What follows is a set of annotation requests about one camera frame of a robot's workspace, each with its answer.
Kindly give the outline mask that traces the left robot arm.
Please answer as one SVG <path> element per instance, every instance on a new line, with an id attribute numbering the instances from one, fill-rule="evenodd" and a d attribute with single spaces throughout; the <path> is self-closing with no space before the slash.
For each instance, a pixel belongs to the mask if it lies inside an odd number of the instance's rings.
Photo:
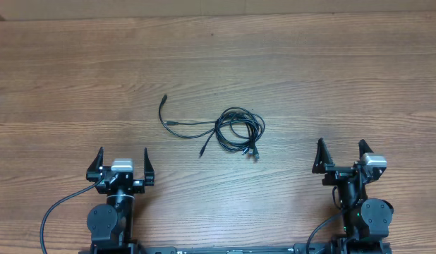
<path id="1" fill-rule="evenodd" d="M 107 196 L 104 204 L 93 207 L 87 216 L 91 233 L 90 253 L 144 253 L 142 244 L 133 238 L 135 195 L 143 194 L 155 184 L 155 171 L 144 150 L 144 178 L 134 177 L 132 159 L 115 159 L 103 165 L 104 149 L 87 168 L 86 179 L 94 183 L 99 194 Z"/>

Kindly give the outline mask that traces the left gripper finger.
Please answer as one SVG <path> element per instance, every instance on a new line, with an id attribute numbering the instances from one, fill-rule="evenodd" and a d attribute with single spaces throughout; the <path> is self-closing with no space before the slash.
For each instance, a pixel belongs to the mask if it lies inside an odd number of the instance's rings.
<path id="1" fill-rule="evenodd" d="M 103 155 L 104 155 L 104 148 L 101 147 L 97 153 L 97 156 L 91 163 L 91 165 L 87 168 L 87 173 L 99 173 L 100 167 L 103 165 Z"/>
<path id="2" fill-rule="evenodd" d="M 147 148 L 144 149 L 144 177 L 145 180 L 155 179 L 155 171 L 148 157 Z"/>

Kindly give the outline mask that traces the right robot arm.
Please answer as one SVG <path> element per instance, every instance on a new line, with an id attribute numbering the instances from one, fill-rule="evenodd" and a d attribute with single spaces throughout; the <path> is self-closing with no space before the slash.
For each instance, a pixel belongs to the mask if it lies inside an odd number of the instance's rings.
<path id="1" fill-rule="evenodd" d="M 325 140 L 317 142 L 312 172 L 324 176 L 322 185 L 331 186 L 332 199 L 339 213 L 317 226 L 308 237 L 305 250 L 312 250 L 315 234 L 335 219 L 342 218 L 344 233 L 316 248 L 318 253 L 391 253 L 388 243 L 394 208 L 390 202 L 369 198 L 365 187 L 380 179 L 387 169 L 387 160 L 373 152 L 364 139 L 358 142 L 359 159 L 349 167 L 338 167 Z"/>

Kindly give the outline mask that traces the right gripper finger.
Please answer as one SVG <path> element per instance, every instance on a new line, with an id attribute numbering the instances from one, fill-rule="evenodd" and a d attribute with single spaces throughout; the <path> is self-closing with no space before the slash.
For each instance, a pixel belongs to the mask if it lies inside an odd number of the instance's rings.
<path id="1" fill-rule="evenodd" d="M 373 150 L 370 148 L 370 146 L 366 143 L 364 139 L 361 139 L 358 142 L 358 149 L 359 149 L 360 158 L 362 158 L 365 153 L 373 153 Z"/>
<path id="2" fill-rule="evenodd" d="M 317 142 L 317 152 L 313 163 L 313 174 L 326 174 L 329 168 L 334 166 L 334 161 L 327 149 L 324 138 L 320 138 Z"/>

